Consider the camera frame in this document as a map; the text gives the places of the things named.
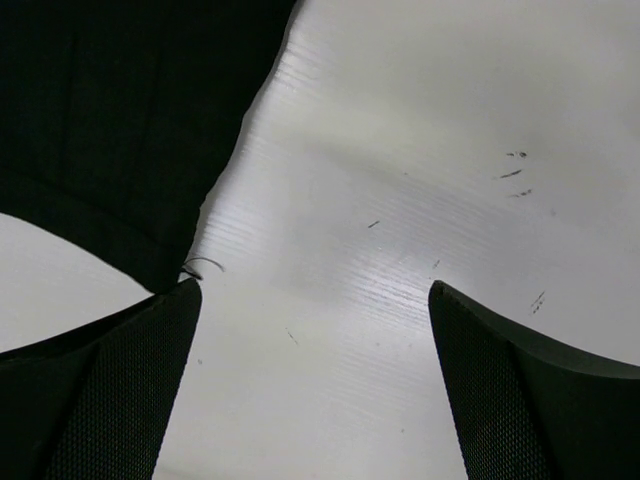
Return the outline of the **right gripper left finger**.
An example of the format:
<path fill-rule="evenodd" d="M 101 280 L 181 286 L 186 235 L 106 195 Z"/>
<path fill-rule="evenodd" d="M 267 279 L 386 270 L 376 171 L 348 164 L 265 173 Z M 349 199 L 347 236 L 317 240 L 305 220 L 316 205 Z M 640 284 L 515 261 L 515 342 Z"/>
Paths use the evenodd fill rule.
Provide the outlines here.
<path fill-rule="evenodd" d="M 201 305 L 188 279 L 2 353 L 2 478 L 152 478 Z"/>

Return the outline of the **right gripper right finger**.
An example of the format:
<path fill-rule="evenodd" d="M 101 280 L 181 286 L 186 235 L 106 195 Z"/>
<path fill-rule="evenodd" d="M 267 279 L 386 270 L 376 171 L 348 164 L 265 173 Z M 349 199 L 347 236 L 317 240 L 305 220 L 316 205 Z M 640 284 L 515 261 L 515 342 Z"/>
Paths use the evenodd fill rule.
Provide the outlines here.
<path fill-rule="evenodd" d="M 440 280 L 428 306 L 468 478 L 638 478 L 638 366 L 538 333 Z"/>

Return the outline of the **black skirt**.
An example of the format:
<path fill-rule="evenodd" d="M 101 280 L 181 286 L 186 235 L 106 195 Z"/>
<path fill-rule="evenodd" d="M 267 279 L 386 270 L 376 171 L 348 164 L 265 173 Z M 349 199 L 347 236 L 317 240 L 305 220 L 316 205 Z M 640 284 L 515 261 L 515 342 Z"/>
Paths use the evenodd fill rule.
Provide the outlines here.
<path fill-rule="evenodd" d="M 3 2 L 2 212 L 169 289 L 294 8 Z"/>

